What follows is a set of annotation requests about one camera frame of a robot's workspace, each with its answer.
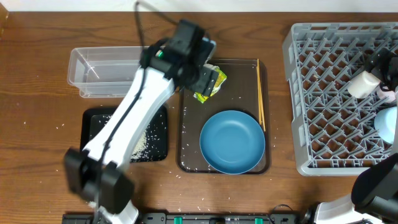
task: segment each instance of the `clear plastic container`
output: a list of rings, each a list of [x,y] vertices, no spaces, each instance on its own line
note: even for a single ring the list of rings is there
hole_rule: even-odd
[[[84,98],[124,97],[139,67],[141,47],[84,47],[70,55],[68,83]]]

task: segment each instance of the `white background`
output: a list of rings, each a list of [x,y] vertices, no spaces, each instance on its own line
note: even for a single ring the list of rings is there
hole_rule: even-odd
[[[132,11],[135,0],[0,0],[8,11]],[[398,0],[147,0],[175,12],[398,12]]]

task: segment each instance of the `brown tray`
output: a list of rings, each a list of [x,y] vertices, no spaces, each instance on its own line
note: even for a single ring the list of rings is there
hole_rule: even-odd
[[[215,59],[209,61],[220,67],[227,75],[221,90],[201,104],[191,91],[181,91],[180,142],[177,148],[177,164],[185,172],[220,173],[203,158],[199,138],[207,120],[224,110],[239,110],[259,121],[259,100],[257,90],[257,60]],[[260,79],[264,116],[268,123],[268,91],[266,67],[260,62]],[[266,151],[258,165],[244,174],[263,174],[271,166],[268,126],[266,126]]]

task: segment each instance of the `round plate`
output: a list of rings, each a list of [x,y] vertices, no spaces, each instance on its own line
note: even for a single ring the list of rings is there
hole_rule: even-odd
[[[225,174],[242,174],[261,160],[266,139],[255,119],[240,111],[223,111],[212,116],[200,133],[203,157]]]

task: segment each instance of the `dish rack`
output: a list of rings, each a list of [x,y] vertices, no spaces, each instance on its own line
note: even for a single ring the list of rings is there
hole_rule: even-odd
[[[387,158],[373,126],[387,98],[356,99],[347,87],[371,55],[398,54],[398,22],[294,24],[282,48],[300,174],[359,175]]]

